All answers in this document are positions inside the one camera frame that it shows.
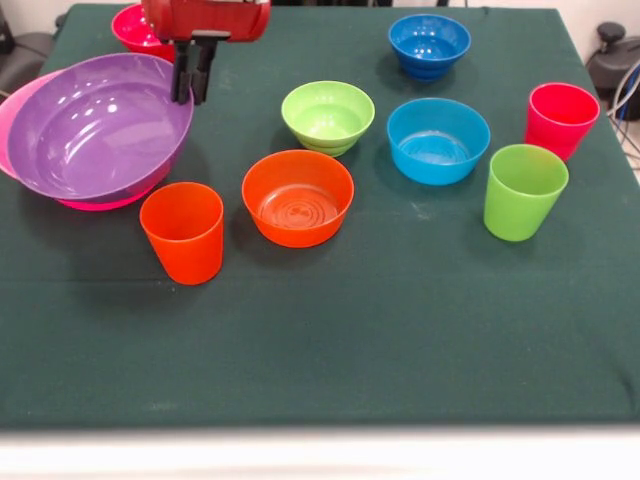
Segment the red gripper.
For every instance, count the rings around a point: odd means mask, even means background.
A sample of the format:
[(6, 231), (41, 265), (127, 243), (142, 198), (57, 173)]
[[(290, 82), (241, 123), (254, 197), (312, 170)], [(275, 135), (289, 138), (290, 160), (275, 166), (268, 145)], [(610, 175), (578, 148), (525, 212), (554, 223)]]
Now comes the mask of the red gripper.
[(189, 41), (200, 48), (199, 59), (192, 73), (194, 104), (206, 101), (211, 66), (218, 43), (252, 42), (266, 30), (270, 1), (200, 1), (144, 0), (143, 13), (155, 36), (161, 41), (173, 41), (171, 101), (184, 104), (191, 86)]

